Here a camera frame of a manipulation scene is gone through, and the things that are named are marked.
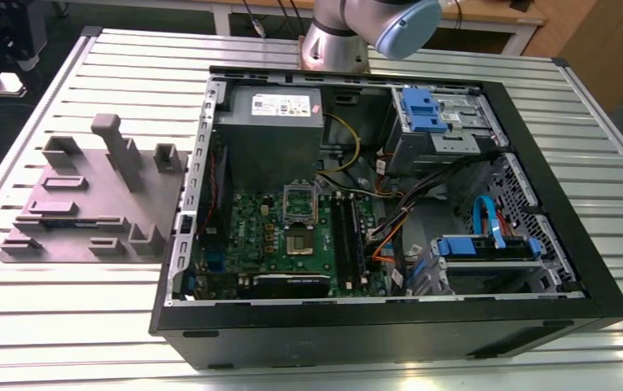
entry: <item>ram slot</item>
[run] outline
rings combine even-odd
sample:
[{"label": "ram slot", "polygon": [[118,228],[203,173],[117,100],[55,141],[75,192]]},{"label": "ram slot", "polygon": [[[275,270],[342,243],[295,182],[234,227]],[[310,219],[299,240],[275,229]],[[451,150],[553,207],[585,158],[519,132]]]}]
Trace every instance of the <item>ram slot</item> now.
[{"label": "ram slot", "polygon": [[346,200],[346,213],[346,216],[350,217],[350,227],[347,232],[350,233],[349,241],[350,248],[353,249],[350,258],[353,261],[353,280],[355,282],[355,286],[359,287],[361,285],[367,284],[367,279],[365,278],[367,275],[367,267],[365,265],[365,243],[362,242],[361,218],[354,197]]},{"label": "ram slot", "polygon": [[341,194],[335,195],[331,203],[331,230],[335,247],[335,271],[338,272],[338,287],[342,291],[351,291],[355,287],[353,282],[353,266],[350,257],[353,248],[350,246],[350,232],[347,231],[345,214],[345,200]]}]

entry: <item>aluminum workbench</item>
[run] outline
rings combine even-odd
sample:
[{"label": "aluminum workbench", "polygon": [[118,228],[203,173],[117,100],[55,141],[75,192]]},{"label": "aluminum workbench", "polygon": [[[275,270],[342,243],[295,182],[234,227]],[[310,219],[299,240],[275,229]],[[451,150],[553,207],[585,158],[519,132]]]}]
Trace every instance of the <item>aluminum workbench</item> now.
[{"label": "aluminum workbench", "polygon": [[[297,42],[107,30],[83,36],[0,165],[0,242],[51,135],[101,145],[97,112],[141,149],[190,151],[209,66],[297,68]],[[623,290],[623,138],[579,79],[549,59],[373,53],[374,73],[499,81]],[[0,384],[53,389],[623,389],[623,323],[511,359],[197,373],[147,327],[159,265],[0,262]]]}]

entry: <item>cable connector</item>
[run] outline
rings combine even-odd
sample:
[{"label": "cable connector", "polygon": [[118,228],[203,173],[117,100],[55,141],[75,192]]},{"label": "cable connector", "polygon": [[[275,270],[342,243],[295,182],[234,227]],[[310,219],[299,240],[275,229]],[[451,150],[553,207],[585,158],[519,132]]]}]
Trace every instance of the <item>cable connector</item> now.
[{"label": "cable connector", "polygon": [[253,22],[254,22],[254,30],[257,31],[258,35],[261,35],[261,38],[265,38],[267,34],[266,34],[266,28],[263,27],[263,24],[257,19],[254,19]]}]

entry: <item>open computer tower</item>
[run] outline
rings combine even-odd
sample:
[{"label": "open computer tower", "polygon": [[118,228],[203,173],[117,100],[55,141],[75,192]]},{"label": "open computer tower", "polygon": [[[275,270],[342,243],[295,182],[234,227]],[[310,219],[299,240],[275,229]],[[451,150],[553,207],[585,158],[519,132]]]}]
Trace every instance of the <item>open computer tower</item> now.
[{"label": "open computer tower", "polygon": [[623,320],[502,84],[211,74],[150,325],[195,368],[507,357]]}]

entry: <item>yellow wire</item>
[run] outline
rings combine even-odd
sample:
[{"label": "yellow wire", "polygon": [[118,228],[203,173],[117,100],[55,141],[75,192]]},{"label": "yellow wire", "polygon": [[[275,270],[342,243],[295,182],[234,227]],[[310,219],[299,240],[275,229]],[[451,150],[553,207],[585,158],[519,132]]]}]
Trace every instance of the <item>yellow wire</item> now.
[{"label": "yellow wire", "polygon": [[338,171],[343,171],[351,165],[355,164],[357,160],[359,159],[359,150],[361,150],[361,141],[362,141],[361,138],[359,138],[359,135],[357,134],[355,129],[353,128],[353,126],[350,126],[350,124],[347,122],[345,122],[345,120],[339,116],[337,116],[335,114],[331,114],[330,112],[327,112],[326,115],[330,116],[335,121],[338,121],[341,123],[341,125],[345,126],[347,128],[347,130],[350,131],[350,133],[353,134],[353,138],[355,139],[355,155],[353,156],[353,159],[350,159],[350,161],[347,163],[345,163],[343,165],[341,165],[335,169],[323,169],[323,170],[321,170],[319,173],[322,173],[322,174],[337,173]]},{"label": "yellow wire", "polygon": [[[391,193],[390,191],[379,191],[379,190],[377,190],[377,194],[379,194],[381,196],[393,196],[394,195],[394,193]],[[397,191],[397,195],[399,197],[405,197],[406,193],[403,193],[402,191]]]}]

